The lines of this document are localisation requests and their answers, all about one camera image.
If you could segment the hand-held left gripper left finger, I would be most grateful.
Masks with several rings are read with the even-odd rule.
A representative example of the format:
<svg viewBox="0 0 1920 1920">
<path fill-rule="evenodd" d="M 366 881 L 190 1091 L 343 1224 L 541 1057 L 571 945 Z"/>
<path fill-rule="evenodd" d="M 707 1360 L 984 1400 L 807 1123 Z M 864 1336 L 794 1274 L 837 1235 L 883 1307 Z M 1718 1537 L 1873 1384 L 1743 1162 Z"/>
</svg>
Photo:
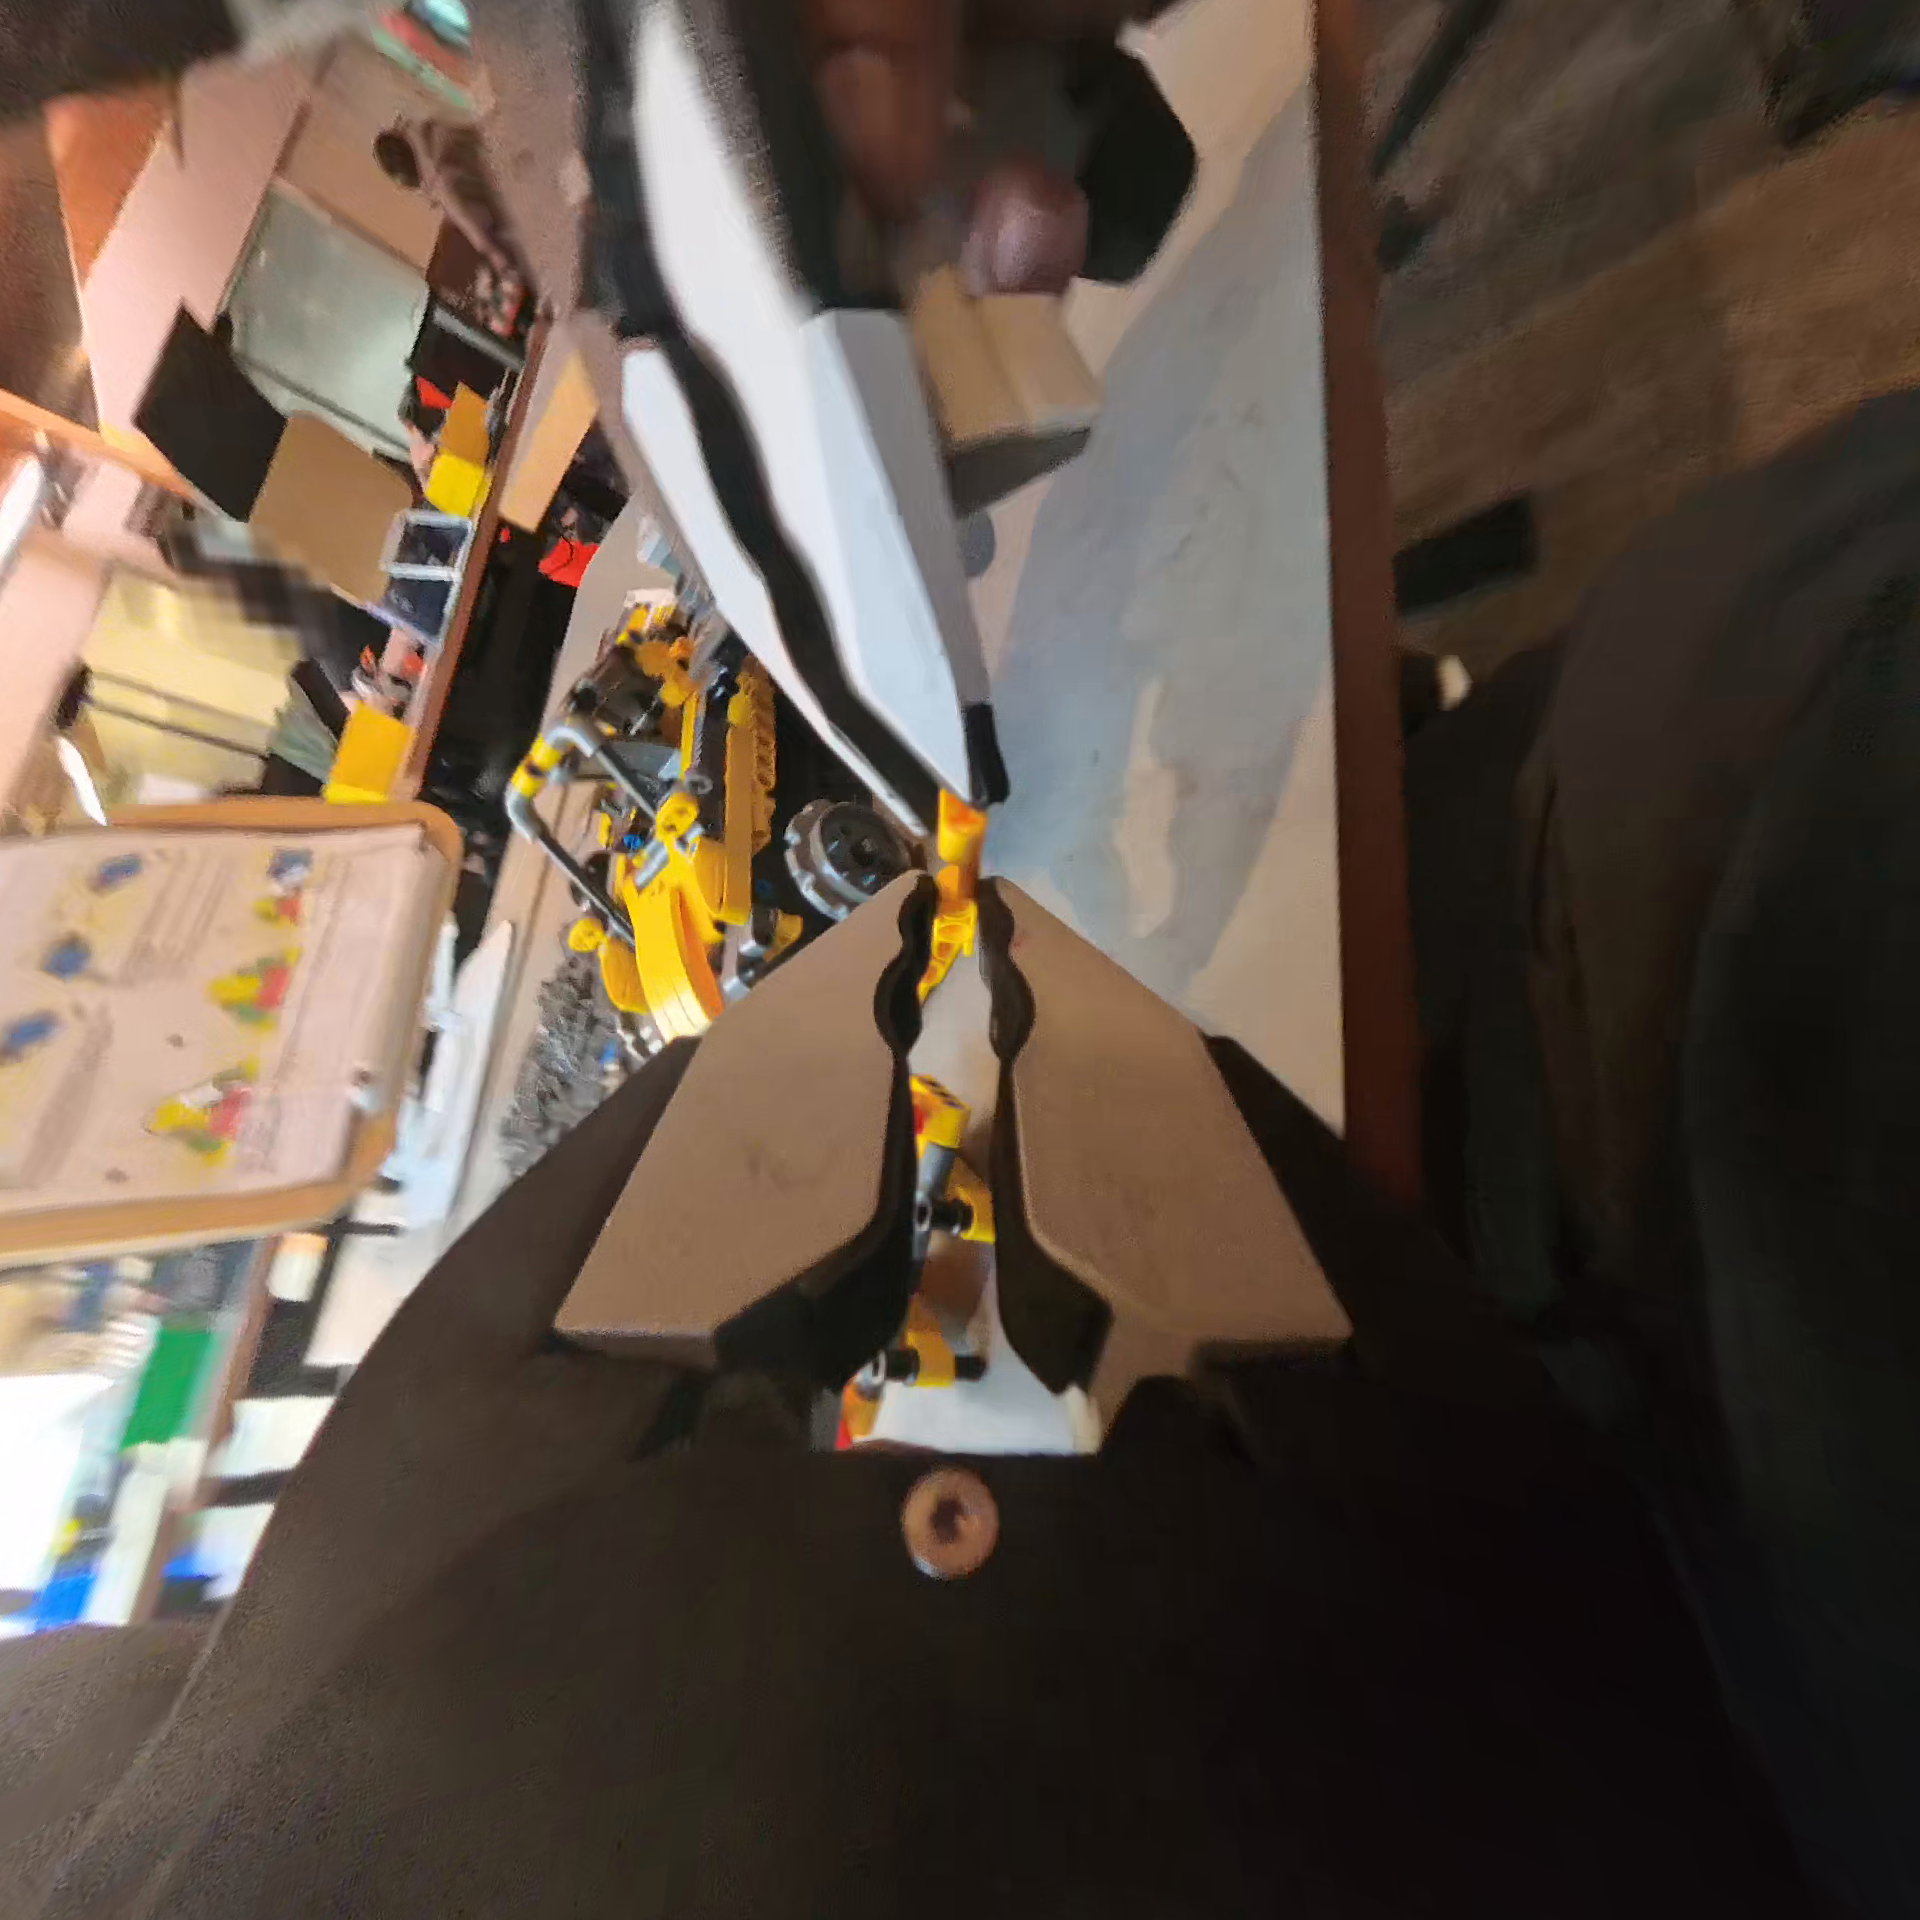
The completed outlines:
<svg viewBox="0 0 1920 1920">
<path fill-rule="evenodd" d="M 854 1377 L 914 1289 L 927 874 L 890 881 L 694 1041 L 555 1328 L 714 1374 Z"/>
</svg>

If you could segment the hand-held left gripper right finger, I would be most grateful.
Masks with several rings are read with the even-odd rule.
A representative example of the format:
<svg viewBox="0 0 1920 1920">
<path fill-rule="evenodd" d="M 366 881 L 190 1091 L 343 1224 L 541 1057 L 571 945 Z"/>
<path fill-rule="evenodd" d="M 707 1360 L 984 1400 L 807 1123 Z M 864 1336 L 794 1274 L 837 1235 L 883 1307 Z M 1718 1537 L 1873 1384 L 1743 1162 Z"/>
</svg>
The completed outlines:
<svg viewBox="0 0 1920 1920">
<path fill-rule="evenodd" d="M 978 886 L 1000 1323 L 1050 1391 L 1331 1354 L 1353 1321 L 1207 1035 L 1022 886 Z"/>
</svg>

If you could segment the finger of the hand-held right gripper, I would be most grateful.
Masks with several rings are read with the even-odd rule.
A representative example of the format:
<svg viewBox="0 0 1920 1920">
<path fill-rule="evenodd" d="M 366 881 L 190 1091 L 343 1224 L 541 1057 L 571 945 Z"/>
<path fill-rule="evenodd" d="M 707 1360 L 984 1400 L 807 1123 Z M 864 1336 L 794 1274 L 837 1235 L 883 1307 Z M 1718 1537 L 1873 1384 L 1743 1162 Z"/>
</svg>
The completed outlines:
<svg viewBox="0 0 1920 1920">
<path fill-rule="evenodd" d="M 1008 779 L 945 454 L 899 304 L 833 265 L 848 192 L 794 3 L 637 3 L 637 345 L 690 345 L 731 386 L 854 690 L 952 790 Z"/>
<path fill-rule="evenodd" d="M 731 386 L 690 345 L 630 345 L 619 384 L 625 421 L 717 609 L 824 746 L 911 830 L 934 827 L 934 771 L 855 694 Z"/>
</svg>

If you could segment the small yellow brick assembly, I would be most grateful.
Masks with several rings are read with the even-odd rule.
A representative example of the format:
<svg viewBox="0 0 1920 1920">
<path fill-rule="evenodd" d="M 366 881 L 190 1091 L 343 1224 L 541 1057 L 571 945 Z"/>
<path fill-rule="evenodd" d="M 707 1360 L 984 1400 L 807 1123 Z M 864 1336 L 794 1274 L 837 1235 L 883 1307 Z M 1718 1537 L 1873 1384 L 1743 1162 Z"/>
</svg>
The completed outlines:
<svg viewBox="0 0 1920 1920">
<path fill-rule="evenodd" d="M 918 1175 L 903 1319 L 845 1382 L 834 1450 L 875 1437 L 891 1391 L 982 1384 L 993 1361 L 989 1251 L 994 1245 L 993 1192 L 968 1154 L 971 1106 L 930 1072 L 909 1078 Z"/>
</svg>

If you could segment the yellow brick vehicle model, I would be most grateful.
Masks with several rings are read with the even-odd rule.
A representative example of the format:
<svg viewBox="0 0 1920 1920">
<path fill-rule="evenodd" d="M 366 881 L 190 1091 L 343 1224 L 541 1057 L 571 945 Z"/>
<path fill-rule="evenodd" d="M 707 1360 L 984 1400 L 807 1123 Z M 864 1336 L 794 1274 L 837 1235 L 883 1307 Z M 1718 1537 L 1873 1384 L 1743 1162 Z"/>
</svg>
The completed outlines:
<svg viewBox="0 0 1920 1920">
<path fill-rule="evenodd" d="M 669 582 L 626 595 L 506 810 L 566 877 L 567 945 L 641 1048 L 701 1037 L 925 863 L 746 642 Z"/>
</svg>

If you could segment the person's right hand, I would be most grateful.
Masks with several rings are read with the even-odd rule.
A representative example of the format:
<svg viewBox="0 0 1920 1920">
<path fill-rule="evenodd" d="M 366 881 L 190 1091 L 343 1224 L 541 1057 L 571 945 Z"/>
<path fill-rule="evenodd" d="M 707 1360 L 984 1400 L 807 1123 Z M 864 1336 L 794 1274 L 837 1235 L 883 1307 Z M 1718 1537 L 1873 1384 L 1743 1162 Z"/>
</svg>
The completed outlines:
<svg viewBox="0 0 1920 1920">
<path fill-rule="evenodd" d="M 937 201 L 968 217 L 959 269 L 978 297 L 1057 297 L 1085 269 L 1088 201 L 1035 150 L 966 155 L 974 53 L 1114 40 L 1143 11 L 1122 1 L 807 1 L 801 34 L 854 190 L 890 226 Z"/>
</svg>

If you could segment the pile of grey brick pieces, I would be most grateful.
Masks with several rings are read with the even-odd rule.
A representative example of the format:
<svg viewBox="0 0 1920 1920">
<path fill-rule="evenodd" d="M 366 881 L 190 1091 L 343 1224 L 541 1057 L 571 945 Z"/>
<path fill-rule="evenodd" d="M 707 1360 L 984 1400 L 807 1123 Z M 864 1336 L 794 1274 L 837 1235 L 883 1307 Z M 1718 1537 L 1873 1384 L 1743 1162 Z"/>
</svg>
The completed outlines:
<svg viewBox="0 0 1920 1920">
<path fill-rule="evenodd" d="M 501 1165 L 511 1181 L 541 1159 L 632 1073 L 633 1056 L 619 1009 L 606 994 L 594 952 L 567 952 L 541 986 L 535 1031 L 496 1126 Z"/>
</svg>

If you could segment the white metal stand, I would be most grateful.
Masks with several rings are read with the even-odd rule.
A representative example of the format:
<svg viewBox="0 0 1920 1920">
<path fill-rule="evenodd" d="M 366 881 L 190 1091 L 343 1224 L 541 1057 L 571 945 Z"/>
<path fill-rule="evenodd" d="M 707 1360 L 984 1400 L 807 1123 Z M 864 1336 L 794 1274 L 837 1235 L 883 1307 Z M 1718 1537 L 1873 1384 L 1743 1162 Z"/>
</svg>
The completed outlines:
<svg viewBox="0 0 1920 1920">
<path fill-rule="evenodd" d="M 424 994 L 421 1040 L 400 1091 L 394 1139 L 371 1186 L 374 1219 L 391 1231 L 440 1224 L 457 1200 L 495 1057 L 514 947 L 511 923 L 461 955 L 446 913 Z"/>
</svg>

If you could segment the yellow storage bin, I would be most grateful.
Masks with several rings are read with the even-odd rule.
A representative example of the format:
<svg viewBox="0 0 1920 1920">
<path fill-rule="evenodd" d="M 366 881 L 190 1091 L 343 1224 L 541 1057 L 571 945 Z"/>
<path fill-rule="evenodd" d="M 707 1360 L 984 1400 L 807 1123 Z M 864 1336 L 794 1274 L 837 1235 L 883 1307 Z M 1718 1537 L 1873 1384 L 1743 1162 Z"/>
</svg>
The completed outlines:
<svg viewBox="0 0 1920 1920">
<path fill-rule="evenodd" d="M 328 767 L 325 801 L 371 806 L 414 799 L 411 750 L 414 731 L 402 718 L 371 704 L 352 706 Z"/>
</svg>

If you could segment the person's dark clothing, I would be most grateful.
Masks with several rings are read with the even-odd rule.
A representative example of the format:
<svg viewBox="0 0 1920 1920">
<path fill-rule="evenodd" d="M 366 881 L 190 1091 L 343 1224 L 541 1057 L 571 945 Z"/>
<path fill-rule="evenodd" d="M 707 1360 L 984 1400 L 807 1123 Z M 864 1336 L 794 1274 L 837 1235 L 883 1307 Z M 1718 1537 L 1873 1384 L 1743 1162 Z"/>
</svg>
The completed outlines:
<svg viewBox="0 0 1920 1920">
<path fill-rule="evenodd" d="M 1919 395 L 1407 746 L 1431 1206 L 1638 1482 L 1822 1914 L 1917 1914 Z"/>
</svg>

